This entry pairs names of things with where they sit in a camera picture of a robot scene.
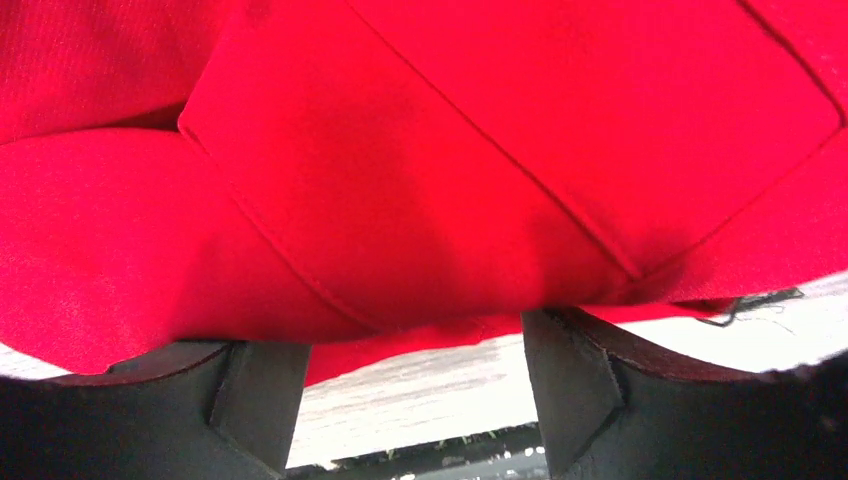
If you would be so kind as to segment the red skirt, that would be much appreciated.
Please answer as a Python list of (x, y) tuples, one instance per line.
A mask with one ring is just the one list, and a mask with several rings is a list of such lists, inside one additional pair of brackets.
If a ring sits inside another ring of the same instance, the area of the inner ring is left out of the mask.
[(846, 267), (843, 1), (1, 5), (1, 341), (71, 371)]

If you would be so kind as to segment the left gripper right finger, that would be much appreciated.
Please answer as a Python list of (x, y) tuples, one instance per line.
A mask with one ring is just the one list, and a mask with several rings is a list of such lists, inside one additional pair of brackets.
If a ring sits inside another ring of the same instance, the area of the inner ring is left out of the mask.
[(847, 357), (752, 373), (579, 309), (522, 316), (555, 479), (843, 479)]

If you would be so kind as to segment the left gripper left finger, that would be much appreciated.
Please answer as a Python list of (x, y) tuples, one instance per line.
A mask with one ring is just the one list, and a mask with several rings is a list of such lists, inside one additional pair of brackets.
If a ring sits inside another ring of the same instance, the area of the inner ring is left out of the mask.
[(311, 349), (178, 342), (100, 375), (1, 382), (5, 479), (280, 479)]

